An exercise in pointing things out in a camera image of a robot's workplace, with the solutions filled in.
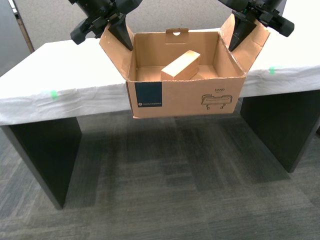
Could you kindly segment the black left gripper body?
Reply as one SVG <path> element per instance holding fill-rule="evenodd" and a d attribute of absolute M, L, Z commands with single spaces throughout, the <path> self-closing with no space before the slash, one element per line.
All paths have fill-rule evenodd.
<path fill-rule="evenodd" d="M 135 10 L 141 0 L 69 0 L 69 2 L 78 7 L 86 15 L 81 23 L 84 25 L 94 25 L 94 21 L 102 19 L 102 24 L 110 23 L 115 25 L 120 22 L 126 22 L 126 16 Z"/>

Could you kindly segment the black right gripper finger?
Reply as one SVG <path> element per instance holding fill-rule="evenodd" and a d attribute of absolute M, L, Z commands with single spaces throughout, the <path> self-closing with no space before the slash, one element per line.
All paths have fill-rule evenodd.
<path fill-rule="evenodd" d="M 285 37 L 289 37 L 295 29 L 295 24 L 293 22 L 278 14 L 272 15 L 269 13 L 263 13 L 260 15 L 259 21 L 265 27 L 270 27 Z"/>
<path fill-rule="evenodd" d="M 234 51 L 242 41 L 255 29 L 255 18 L 252 14 L 234 13 L 234 30 L 228 50 Z"/>

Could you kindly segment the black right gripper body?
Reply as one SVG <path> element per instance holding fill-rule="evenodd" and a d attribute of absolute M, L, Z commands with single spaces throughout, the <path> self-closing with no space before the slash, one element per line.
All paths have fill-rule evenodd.
<path fill-rule="evenodd" d="M 260 22 L 270 22 L 279 12 L 276 8 L 281 0 L 219 0 L 222 4 L 242 16 L 255 18 Z"/>

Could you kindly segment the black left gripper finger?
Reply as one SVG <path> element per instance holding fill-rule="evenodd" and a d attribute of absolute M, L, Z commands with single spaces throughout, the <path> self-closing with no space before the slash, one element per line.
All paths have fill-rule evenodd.
<path fill-rule="evenodd" d="M 120 41 L 128 50 L 133 50 L 133 44 L 126 25 L 126 15 L 119 15 L 110 20 L 110 27 L 108 30 L 112 33 L 118 41 Z"/>
<path fill-rule="evenodd" d="M 77 45 L 83 43 L 86 40 L 87 34 L 90 32 L 95 34 L 95 39 L 99 39 L 102 36 L 107 24 L 108 21 L 101 17 L 94 21 L 91 21 L 88 18 L 84 19 L 70 33 L 70 37 Z"/>

